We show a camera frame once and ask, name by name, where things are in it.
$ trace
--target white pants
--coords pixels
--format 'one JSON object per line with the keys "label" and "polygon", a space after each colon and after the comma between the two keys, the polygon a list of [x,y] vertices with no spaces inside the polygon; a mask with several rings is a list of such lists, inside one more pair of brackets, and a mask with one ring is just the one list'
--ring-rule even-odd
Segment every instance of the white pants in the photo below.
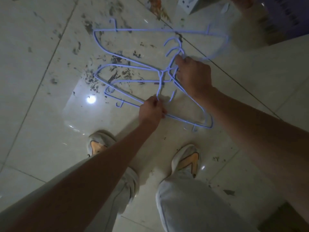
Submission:
{"label": "white pants", "polygon": [[[85,161],[87,160],[83,160],[64,171],[1,212],[0,231],[9,228],[29,205]],[[117,215],[123,213],[129,203],[132,182],[130,171],[126,171],[85,231],[112,231]],[[187,170],[175,172],[160,183],[156,202],[166,232],[258,231],[243,221],[206,184],[195,180]]]}

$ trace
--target glossy floor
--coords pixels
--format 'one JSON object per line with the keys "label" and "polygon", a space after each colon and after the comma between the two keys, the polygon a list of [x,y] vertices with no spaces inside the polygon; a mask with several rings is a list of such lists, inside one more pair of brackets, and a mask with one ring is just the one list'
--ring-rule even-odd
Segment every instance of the glossy floor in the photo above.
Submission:
{"label": "glossy floor", "polygon": [[[228,34],[237,23],[238,38],[233,37],[225,51],[207,62],[214,86],[309,130],[307,56],[300,54],[300,50],[309,48],[308,36],[266,46],[260,39],[248,37],[248,24],[233,5],[220,14],[222,3],[228,0],[208,3],[189,16],[176,6],[178,0],[162,0],[170,21],[157,20],[144,7],[147,1],[3,2],[1,16],[7,22],[1,26],[4,34],[0,36],[4,49],[0,51],[0,210],[86,158],[87,136],[94,131],[106,129],[121,139],[137,125],[138,109],[128,105],[116,108],[116,101],[104,96],[105,86],[92,78],[99,65],[114,60],[99,49],[91,35],[92,28],[112,27],[111,16],[118,20],[119,27],[132,28],[203,30],[215,21],[216,29]],[[169,42],[163,47],[170,36],[174,34],[105,32],[101,42],[113,52],[122,51],[125,56],[163,69],[169,62],[166,52],[176,45]],[[210,54],[219,44],[215,38],[183,35],[184,50],[197,59]],[[154,72],[136,69],[106,68],[101,72],[106,79],[115,75],[124,79],[157,78]],[[144,99],[157,90],[155,84],[121,86]],[[173,85],[165,85],[165,99],[174,89]],[[199,107],[180,92],[168,105],[168,111],[201,119]],[[140,175],[140,193],[117,219],[115,231],[163,231],[155,203],[156,188],[171,171],[177,149],[187,143],[196,144],[203,154],[205,168],[198,178],[245,220],[258,225],[283,202],[271,182],[217,123],[211,130],[199,128],[195,133],[183,127],[179,121],[163,120],[132,161]]]}

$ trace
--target shoe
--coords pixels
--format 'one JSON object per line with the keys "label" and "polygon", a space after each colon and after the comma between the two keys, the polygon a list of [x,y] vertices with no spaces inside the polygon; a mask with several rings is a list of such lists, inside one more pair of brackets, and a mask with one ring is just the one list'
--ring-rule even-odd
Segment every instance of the shoe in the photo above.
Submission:
{"label": "shoe", "polygon": [[98,154],[102,147],[110,147],[116,143],[116,138],[104,130],[99,130],[89,136],[87,143],[88,157]]}
{"label": "shoe", "polygon": [[178,170],[188,169],[195,178],[200,164],[201,157],[199,150],[193,144],[188,144],[181,148],[173,157],[172,174]]}
{"label": "shoe", "polygon": [[[91,134],[87,143],[88,157],[100,153],[102,147],[108,148],[115,143],[116,138],[114,137],[114,135],[105,130],[99,130]],[[134,196],[136,196],[139,192],[139,178],[137,173],[130,167],[127,167],[124,176],[128,177],[128,179],[132,179],[128,181],[131,191],[129,202],[131,202]]]}

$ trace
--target person's left arm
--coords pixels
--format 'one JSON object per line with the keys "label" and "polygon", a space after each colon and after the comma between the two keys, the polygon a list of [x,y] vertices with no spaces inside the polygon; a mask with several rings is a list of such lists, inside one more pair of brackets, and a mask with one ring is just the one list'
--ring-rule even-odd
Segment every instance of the person's left arm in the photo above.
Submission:
{"label": "person's left arm", "polygon": [[156,130],[166,110],[152,96],[139,111],[139,126],[124,139],[86,161],[33,203],[9,231],[83,231]]}

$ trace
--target forearm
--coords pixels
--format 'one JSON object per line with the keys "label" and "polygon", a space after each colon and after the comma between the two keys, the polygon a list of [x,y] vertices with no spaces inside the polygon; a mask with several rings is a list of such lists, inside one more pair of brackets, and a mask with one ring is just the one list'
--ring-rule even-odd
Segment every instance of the forearm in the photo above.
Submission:
{"label": "forearm", "polygon": [[153,130],[142,124],[89,159],[28,208],[10,231],[83,231]]}
{"label": "forearm", "polygon": [[215,88],[207,90],[198,102],[309,221],[309,133]]}

